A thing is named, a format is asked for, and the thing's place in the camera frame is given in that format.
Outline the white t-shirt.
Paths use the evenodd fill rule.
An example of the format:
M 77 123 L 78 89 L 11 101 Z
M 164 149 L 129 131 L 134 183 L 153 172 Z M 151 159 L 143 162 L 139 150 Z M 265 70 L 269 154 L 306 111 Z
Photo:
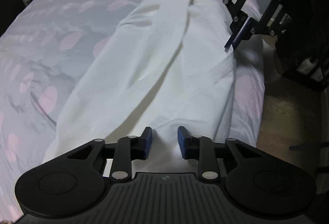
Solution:
M 229 135 L 235 61 L 224 48 L 230 17 L 217 0 L 143 0 L 117 26 L 75 86 L 46 150 L 49 161 L 93 139 L 154 133 L 137 172 L 194 172 L 177 130 L 222 142 Z

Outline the grey polka dot bedsheet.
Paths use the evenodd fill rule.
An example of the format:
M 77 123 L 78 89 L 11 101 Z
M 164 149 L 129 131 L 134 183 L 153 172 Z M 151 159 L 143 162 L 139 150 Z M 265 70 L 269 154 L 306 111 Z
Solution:
M 142 0 L 34 0 L 1 36 L 1 219 L 15 183 L 42 163 L 67 98 L 118 23 Z

